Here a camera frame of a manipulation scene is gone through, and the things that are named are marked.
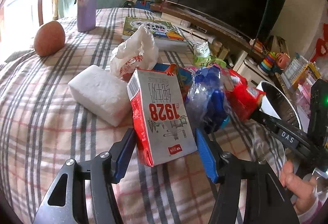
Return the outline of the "right hand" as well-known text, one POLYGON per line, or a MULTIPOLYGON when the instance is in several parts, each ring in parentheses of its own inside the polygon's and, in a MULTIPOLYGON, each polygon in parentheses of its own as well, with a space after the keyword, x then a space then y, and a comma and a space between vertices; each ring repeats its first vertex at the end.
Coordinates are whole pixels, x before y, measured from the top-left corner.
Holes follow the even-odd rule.
POLYGON ((304 214, 314 206, 318 198, 316 179, 311 177, 310 181, 304 181, 295 175, 291 161, 284 163, 280 173, 280 182, 283 187, 286 187, 297 197, 294 209, 298 215, 304 214))

